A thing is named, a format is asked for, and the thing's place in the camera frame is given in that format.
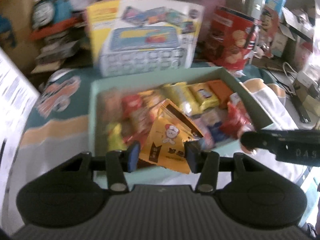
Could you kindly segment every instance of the ribbed black surface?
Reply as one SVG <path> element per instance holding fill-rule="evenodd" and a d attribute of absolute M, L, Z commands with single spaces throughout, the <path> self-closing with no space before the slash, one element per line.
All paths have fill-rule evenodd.
<path fill-rule="evenodd" d="M 137 185 L 113 196 L 93 219 L 61 229 L 27 225 L 16 240 L 304 240 L 297 227 L 276 231 L 250 229 L 228 218 L 215 200 L 189 186 Z"/>

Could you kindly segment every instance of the orange letter print on cloth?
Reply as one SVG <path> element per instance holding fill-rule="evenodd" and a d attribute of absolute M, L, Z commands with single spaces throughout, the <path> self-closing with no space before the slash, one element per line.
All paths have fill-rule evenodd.
<path fill-rule="evenodd" d="M 57 112 L 65 110 L 70 104 L 70 96 L 80 87 L 80 82 L 80 77 L 75 76 L 62 84 L 49 85 L 36 103 L 39 114 L 47 118 L 52 110 Z"/>

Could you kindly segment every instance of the green box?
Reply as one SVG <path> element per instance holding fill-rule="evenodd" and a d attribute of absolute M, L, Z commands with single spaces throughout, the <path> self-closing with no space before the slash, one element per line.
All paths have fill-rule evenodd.
<path fill-rule="evenodd" d="M 128 76 L 110 77 L 100 79 L 92 83 L 90 91 L 89 105 L 89 150 L 93 155 L 105 155 L 106 137 L 102 134 L 103 127 L 101 122 L 97 122 L 98 101 L 97 96 L 100 92 L 111 88 L 118 88 L 124 93 L 137 93 L 149 89 L 154 89 L 167 83 L 176 83 L 186 81 L 188 84 L 200 83 L 209 80 L 221 79 L 234 92 L 237 92 L 242 99 L 248 114 L 256 129 L 262 129 L 272 125 L 272 121 L 250 93 L 222 67 L 205 67 L 167 70 L 158 72 L 149 72 Z M 221 156 L 233 156 L 233 153 L 239 150 L 239 141 L 229 139 L 218 144 L 214 151 Z M 125 174 L 128 185 L 147 184 L 148 182 L 161 181 L 164 178 L 178 173 L 159 166 L 139 169 L 133 173 Z M 96 176 L 94 179 L 101 187 L 106 187 L 106 177 Z"/>

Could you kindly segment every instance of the open box of snacks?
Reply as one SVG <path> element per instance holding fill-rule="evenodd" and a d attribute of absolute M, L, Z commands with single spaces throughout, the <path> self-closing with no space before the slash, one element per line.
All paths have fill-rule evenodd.
<path fill-rule="evenodd" d="M 224 68 L 191 68 L 119 76 L 91 85 L 89 149 L 95 156 L 137 140 L 147 167 L 126 174 L 128 184 L 190 173 L 184 142 L 232 156 L 242 125 L 262 129 L 271 119 Z M 106 187 L 105 177 L 95 181 Z"/>

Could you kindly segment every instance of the screw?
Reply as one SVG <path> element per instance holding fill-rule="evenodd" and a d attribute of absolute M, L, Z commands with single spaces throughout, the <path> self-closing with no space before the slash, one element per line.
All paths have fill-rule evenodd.
<path fill-rule="evenodd" d="M 111 185 L 110 189 L 112 191 L 121 192 L 125 191 L 127 189 L 127 186 L 123 183 L 115 183 Z"/>
<path fill-rule="evenodd" d="M 213 191 L 213 187 L 210 184 L 201 184 L 199 185 L 198 190 L 201 192 L 209 193 Z"/>

